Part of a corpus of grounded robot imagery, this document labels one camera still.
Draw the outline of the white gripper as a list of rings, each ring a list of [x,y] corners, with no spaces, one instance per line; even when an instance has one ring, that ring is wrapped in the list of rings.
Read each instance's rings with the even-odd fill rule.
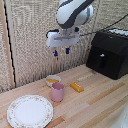
[[[50,48],[74,45],[79,41],[79,33],[74,32],[70,35],[61,35],[58,29],[51,30],[46,34],[46,45]],[[66,54],[70,53],[70,48],[66,48]],[[58,56],[58,52],[54,50],[54,56]]]

